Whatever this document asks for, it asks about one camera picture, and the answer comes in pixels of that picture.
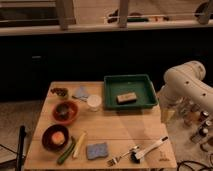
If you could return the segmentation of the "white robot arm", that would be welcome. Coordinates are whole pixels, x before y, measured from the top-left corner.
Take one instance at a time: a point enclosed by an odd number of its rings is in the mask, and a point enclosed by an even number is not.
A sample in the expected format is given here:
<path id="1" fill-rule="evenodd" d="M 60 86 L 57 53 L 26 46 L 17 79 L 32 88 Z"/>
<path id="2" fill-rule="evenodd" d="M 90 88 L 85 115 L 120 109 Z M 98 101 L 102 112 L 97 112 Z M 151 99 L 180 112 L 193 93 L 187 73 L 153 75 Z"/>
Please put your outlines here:
<path id="1" fill-rule="evenodd" d="M 213 87 L 205 84 L 204 65 L 199 61 L 189 61 L 172 67 L 164 73 L 164 82 L 158 93 L 161 122 L 165 123 L 170 109 L 182 98 L 188 98 L 202 109 L 213 114 Z"/>

